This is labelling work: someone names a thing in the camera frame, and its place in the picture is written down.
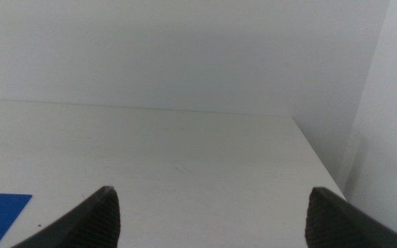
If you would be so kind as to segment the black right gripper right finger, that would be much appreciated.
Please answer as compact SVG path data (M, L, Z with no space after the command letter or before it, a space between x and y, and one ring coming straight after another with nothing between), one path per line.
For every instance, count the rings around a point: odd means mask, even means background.
M326 187L309 195L305 224L308 247L397 248L397 233Z

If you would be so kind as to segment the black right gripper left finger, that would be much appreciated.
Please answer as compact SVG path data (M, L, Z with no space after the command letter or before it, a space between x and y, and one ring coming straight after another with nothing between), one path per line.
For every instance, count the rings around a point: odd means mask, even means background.
M15 248L116 247L121 232L119 198L103 186Z

